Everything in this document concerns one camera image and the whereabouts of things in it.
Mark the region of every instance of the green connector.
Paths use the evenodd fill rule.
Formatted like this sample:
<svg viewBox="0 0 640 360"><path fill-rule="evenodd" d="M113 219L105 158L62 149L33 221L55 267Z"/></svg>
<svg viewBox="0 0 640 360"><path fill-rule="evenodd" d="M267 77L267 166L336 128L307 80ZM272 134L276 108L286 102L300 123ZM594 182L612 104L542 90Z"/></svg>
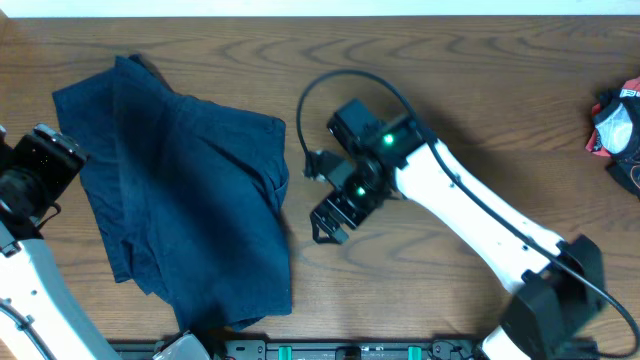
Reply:
<svg viewBox="0 0 640 360"><path fill-rule="evenodd" d="M278 360L293 360L293 350L291 350L291 346L281 346L278 349Z"/></svg>
<svg viewBox="0 0 640 360"><path fill-rule="evenodd" d="M409 360L422 360L422 348L419 346L409 346Z"/></svg>

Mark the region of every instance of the wooden surface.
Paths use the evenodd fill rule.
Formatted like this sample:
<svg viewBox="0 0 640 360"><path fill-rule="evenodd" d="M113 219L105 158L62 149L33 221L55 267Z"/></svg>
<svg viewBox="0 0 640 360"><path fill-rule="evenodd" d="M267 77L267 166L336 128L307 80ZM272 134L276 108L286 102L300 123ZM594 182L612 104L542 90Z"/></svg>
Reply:
<svg viewBox="0 0 640 360"><path fill-rule="evenodd" d="M4 28L8 22L9 19L7 19L7 15L5 15L4 12L2 12L2 9L0 9L0 44L2 44L2 34L4 33Z"/></svg>
<svg viewBox="0 0 640 360"><path fill-rule="evenodd" d="M301 176L294 110L308 82L343 67L373 71L402 89L459 160L524 214L569 240L584 233L597 242L611 293L640 317L640 203L609 178L608 161L583 149L594 94L640 75L638 18L12 21L0 47L0 122L9 142L38 122L57 123L53 90L133 52L178 92L288 124L284 214L292 229L294 312L247 331L276 339L484 336L508 299L469 247L410 203L389 202L343 247L313 243L308 213L329 187ZM400 111L364 80L336 80L305 108L311 149L338 147L325 124L353 96L381 115ZM63 213L44 234L104 335L174 333L169 306L132 282L114 284L78 181L60 203ZM610 309L585 334L610 351L631 341Z"/></svg>

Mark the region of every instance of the green led light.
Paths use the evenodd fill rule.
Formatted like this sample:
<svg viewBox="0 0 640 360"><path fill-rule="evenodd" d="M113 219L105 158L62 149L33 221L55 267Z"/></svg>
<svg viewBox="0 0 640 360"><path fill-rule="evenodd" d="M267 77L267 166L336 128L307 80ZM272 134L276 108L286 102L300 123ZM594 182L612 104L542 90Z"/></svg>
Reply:
<svg viewBox="0 0 640 360"><path fill-rule="evenodd" d="M391 145L393 144L393 135L387 134L382 138L382 140L384 141L385 144Z"/></svg>

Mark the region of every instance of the blue cloth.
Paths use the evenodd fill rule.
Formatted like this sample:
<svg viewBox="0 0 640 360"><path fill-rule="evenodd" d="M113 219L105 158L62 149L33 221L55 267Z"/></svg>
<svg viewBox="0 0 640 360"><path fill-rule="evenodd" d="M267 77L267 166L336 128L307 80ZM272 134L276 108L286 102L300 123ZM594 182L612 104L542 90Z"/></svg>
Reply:
<svg viewBox="0 0 640 360"><path fill-rule="evenodd" d="M181 330L291 313L285 124L172 92L138 56L53 94L116 282L171 304Z"/></svg>

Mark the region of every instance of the black bracket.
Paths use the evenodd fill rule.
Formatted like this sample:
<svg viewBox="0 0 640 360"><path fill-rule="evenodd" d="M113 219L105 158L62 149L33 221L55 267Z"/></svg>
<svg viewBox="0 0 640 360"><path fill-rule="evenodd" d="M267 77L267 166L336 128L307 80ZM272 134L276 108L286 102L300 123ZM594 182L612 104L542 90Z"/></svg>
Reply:
<svg viewBox="0 0 640 360"><path fill-rule="evenodd" d="M343 244L349 236L346 224L355 230L391 196L395 168L407 164L406 157L424 144L417 120L402 115L385 124L357 99L340 108L327 128L353 159L327 151L310 153L305 176L329 181L334 191L311 213L313 239L317 243ZM327 237L320 237L320 232Z"/></svg>
<svg viewBox="0 0 640 360"><path fill-rule="evenodd" d="M596 244L581 235L559 247L559 260L604 289L602 253ZM509 338L534 360L563 358L575 351L568 346L571 337L602 311L604 300L553 265L541 274L527 271L523 280L525 285L514 294L501 319Z"/></svg>

